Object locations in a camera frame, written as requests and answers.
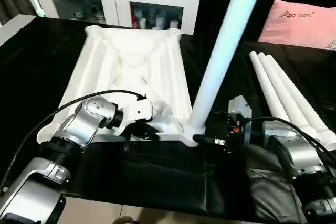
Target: pink pillow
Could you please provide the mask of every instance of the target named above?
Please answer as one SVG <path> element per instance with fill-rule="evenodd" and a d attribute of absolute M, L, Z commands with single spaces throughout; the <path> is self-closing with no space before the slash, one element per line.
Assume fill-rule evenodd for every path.
<path fill-rule="evenodd" d="M 336 50 L 336 9 L 275 0 L 258 41 Z"/>

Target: black cable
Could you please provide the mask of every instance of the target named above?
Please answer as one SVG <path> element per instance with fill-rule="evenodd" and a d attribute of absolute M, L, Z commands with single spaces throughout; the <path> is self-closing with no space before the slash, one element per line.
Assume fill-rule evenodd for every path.
<path fill-rule="evenodd" d="M 20 143 L 20 146 L 18 147 L 18 149 L 16 150 L 12 160 L 10 161 L 9 166 L 7 167 L 7 170 L 5 172 L 4 178 L 1 180 L 1 184 L 0 184 L 0 193 L 2 192 L 2 190 L 4 189 L 6 180 L 9 176 L 9 173 L 12 169 L 12 166 L 16 160 L 17 155 L 19 154 L 19 152 L 21 151 L 22 147 L 24 146 L 25 142 L 28 140 L 28 138 L 38 129 L 40 128 L 49 118 L 51 118 L 52 116 L 54 116 L 55 114 L 57 114 L 58 112 L 62 111 L 63 109 L 77 103 L 80 102 L 82 100 L 88 99 L 90 97 L 95 97 L 97 95 L 101 95 L 101 94 L 109 94 L 109 93 L 126 93 L 126 94 L 132 94 L 132 95 L 136 95 L 138 97 L 138 100 L 142 100 L 145 99 L 146 97 L 143 95 L 140 95 L 138 93 L 132 92 L 132 91 L 128 91 L 128 90 L 105 90 L 105 91 L 100 91 L 100 92 L 96 92 L 96 93 L 92 93 L 92 94 L 88 94 L 85 95 L 83 97 L 77 98 L 71 102 L 68 102 L 66 104 L 64 104 L 63 106 L 59 107 L 57 110 L 55 110 L 53 113 L 51 113 L 50 115 L 46 116 L 44 119 L 42 119 L 26 136 L 25 138 L 22 140 L 22 142 Z"/>
<path fill-rule="evenodd" d="M 332 160 L 332 162 L 334 163 L 334 166 L 336 167 L 336 158 L 331 155 L 331 153 L 327 150 L 327 148 L 325 148 L 319 141 L 317 141 L 316 139 L 314 139 L 312 136 L 308 135 L 306 132 L 303 132 L 300 128 L 298 128 L 297 126 L 295 126 L 294 124 L 292 124 L 291 122 L 288 122 L 282 118 L 276 118 L 273 116 L 260 116 L 257 118 L 247 118 L 247 121 L 279 121 L 282 122 L 290 127 L 292 127 L 294 130 L 296 130 L 298 133 L 300 133 L 309 144 L 311 144 L 316 150 L 317 147 L 321 150 L 323 150 L 325 152 L 325 154 L 328 156 L 328 158 L 330 160 Z"/>

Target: glowing blue tube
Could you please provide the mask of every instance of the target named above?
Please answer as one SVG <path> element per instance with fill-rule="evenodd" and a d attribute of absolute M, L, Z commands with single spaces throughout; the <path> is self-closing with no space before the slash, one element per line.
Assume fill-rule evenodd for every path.
<path fill-rule="evenodd" d="M 204 133 L 205 121 L 257 0 L 231 0 L 187 124 L 186 135 Z"/>

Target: black fabric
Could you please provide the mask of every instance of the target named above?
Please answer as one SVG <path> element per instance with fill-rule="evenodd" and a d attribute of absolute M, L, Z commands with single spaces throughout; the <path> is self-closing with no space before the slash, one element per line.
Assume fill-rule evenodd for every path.
<path fill-rule="evenodd" d="M 0 176 L 25 134 L 59 104 L 84 45 L 90 23 L 35 18 L 0 47 L 2 141 Z M 243 95 L 253 116 L 270 115 L 248 57 L 251 50 L 272 54 L 326 124 L 335 130 L 335 52 L 243 43 L 219 91 L 207 135 L 225 137 L 230 99 Z M 183 35 L 181 52 L 191 101 L 195 100 L 209 58 L 196 37 Z M 269 151 L 256 145 L 226 154 L 220 146 L 188 148 L 181 142 L 94 143 L 86 150 L 66 195 L 118 204 L 262 223 L 304 223 L 293 187 Z M 11 174 L 13 180 L 36 155 L 33 136 Z"/>

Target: white plastic pipe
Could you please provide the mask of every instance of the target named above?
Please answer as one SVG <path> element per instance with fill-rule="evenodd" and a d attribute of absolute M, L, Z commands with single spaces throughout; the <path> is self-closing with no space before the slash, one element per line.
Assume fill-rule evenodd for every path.
<path fill-rule="evenodd" d="M 274 87 L 272 86 L 266 74 L 266 71 L 264 70 L 263 65 L 261 64 L 257 56 L 257 53 L 251 52 L 250 58 L 251 58 L 254 70 L 257 74 L 261 89 L 263 90 L 262 92 L 264 93 L 265 99 L 267 101 L 267 104 L 268 104 L 269 110 L 271 111 L 272 116 L 275 116 L 277 118 L 282 118 L 286 121 L 290 121 L 285 109 L 283 108 L 279 100 L 277 93 L 274 90 Z"/>
<path fill-rule="evenodd" d="M 206 68 L 190 118 L 184 125 L 186 135 L 201 134 L 226 71 L 242 37 L 257 0 L 231 0 Z"/>
<path fill-rule="evenodd" d="M 326 124 L 322 121 L 313 107 L 309 104 L 307 99 L 302 95 L 300 90 L 295 86 L 295 84 L 290 80 L 290 78 L 286 75 L 283 69 L 278 65 L 272 55 L 267 55 L 266 59 L 270 62 L 273 69 L 275 69 L 277 75 L 280 77 L 282 82 L 284 83 L 285 87 L 295 100 L 295 103 L 300 108 L 301 112 L 307 119 L 308 123 L 316 129 L 317 133 L 320 135 L 322 142 L 329 144 L 329 143 L 336 143 L 336 135 L 332 132 Z"/>
<path fill-rule="evenodd" d="M 271 81 L 282 103 L 282 106 L 285 108 L 286 113 L 289 116 L 291 122 L 295 124 L 297 127 L 299 127 L 302 131 L 312 136 L 313 138 L 320 139 L 319 134 L 313 127 L 309 125 L 305 116 L 302 114 L 298 105 L 295 103 L 293 97 L 283 84 L 281 78 L 277 75 L 275 69 L 273 69 L 270 62 L 268 62 L 265 54 L 263 53 L 258 54 L 258 58 L 262 66 L 264 67 L 264 70 L 266 71 L 266 74 L 269 80 Z"/>

